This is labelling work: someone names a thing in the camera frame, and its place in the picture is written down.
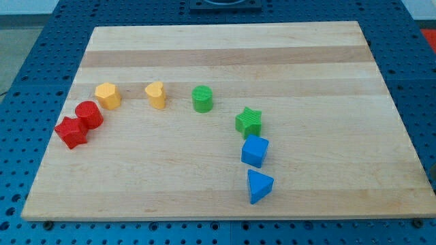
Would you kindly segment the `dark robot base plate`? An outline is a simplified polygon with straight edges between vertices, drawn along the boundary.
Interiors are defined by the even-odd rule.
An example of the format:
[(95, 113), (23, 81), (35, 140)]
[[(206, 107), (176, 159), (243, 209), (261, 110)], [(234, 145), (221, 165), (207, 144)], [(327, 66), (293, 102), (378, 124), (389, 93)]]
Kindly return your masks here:
[(261, 0), (188, 0), (191, 12), (260, 10)]

